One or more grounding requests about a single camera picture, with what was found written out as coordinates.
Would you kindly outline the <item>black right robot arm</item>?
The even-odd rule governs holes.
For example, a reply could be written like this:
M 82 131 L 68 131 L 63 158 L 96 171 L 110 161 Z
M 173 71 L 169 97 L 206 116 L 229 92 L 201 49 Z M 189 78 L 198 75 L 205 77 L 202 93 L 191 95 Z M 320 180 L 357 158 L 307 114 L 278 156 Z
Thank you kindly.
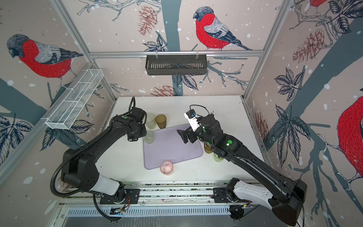
M 272 210 L 285 224 L 296 226 L 306 198 L 307 184 L 304 181 L 292 180 L 271 168 L 237 138 L 224 133 L 212 113 L 200 116 L 190 110 L 184 116 L 190 126 L 177 131 L 184 143 L 199 140 L 209 144 L 214 154 L 239 166 L 262 184 L 248 185 L 237 178 L 231 179 L 226 187 L 229 201 L 255 202 Z

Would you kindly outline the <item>clear green glass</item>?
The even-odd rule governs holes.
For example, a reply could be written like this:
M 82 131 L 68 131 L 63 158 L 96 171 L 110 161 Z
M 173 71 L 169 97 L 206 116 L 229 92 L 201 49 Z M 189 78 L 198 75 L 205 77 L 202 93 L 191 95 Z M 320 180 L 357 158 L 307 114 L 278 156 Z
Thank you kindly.
M 222 157 L 218 156 L 216 153 L 214 153 L 214 160 L 216 162 L 222 162 L 224 160 L 224 158 L 222 158 Z

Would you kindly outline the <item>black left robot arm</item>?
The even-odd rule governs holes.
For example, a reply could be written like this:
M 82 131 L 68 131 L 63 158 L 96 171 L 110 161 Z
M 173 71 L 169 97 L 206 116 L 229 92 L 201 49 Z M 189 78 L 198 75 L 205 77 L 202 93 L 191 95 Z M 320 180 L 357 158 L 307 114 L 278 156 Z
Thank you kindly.
M 146 136 L 145 111 L 136 109 L 123 115 L 114 116 L 106 128 L 91 142 L 77 150 L 69 149 L 63 155 L 61 180 L 82 192 L 105 194 L 115 202 L 123 202 L 126 197 L 122 182 L 107 178 L 96 167 L 100 157 L 121 137 L 128 141 L 138 141 Z

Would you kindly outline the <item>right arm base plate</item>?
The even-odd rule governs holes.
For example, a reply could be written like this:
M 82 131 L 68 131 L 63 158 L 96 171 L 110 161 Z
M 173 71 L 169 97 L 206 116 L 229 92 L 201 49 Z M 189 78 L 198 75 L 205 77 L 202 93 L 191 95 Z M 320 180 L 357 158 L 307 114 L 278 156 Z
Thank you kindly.
M 239 200 L 233 191 L 226 188 L 213 188 L 213 195 L 211 198 L 215 203 L 229 203 L 237 202 Z

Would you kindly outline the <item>pale green textured glass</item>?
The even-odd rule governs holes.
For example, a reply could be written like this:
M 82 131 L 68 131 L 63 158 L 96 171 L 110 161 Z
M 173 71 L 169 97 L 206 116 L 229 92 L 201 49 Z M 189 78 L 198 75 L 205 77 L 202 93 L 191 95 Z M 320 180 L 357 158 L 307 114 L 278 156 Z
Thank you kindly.
M 147 131 L 146 136 L 143 137 L 143 141 L 146 144 L 152 144 L 154 142 L 154 134 L 152 131 Z

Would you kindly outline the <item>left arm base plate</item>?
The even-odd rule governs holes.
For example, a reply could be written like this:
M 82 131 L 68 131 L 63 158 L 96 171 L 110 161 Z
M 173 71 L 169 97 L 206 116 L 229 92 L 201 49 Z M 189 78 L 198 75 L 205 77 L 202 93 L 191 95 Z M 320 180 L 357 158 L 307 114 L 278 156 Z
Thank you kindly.
M 123 189 L 119 190 L 116 195 L 102 194 L 100 204 L 118 205 L 118 204 L 137 204 L 140 196 L 140 189 Z

